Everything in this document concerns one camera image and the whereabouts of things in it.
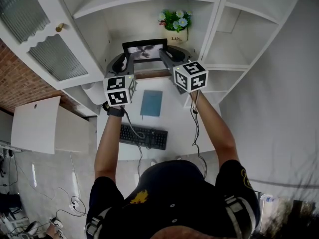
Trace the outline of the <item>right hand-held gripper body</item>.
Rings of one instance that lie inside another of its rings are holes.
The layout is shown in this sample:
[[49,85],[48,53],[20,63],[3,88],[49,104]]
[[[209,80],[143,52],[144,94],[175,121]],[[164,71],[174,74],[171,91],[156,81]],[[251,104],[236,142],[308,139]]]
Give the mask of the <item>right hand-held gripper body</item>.
[[187,62],[173,67],[173,78],[178,87],[191,93],[207,86],[208,70],[198,60]]

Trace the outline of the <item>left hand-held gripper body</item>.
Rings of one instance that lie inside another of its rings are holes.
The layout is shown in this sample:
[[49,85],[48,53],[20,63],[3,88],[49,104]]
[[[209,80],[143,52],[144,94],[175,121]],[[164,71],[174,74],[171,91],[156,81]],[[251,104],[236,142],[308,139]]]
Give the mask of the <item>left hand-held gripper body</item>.
[[128,105],[136,91],[136,79],[133,73],[116,75],[108,72],[103,80],[103,88],[110,107]]

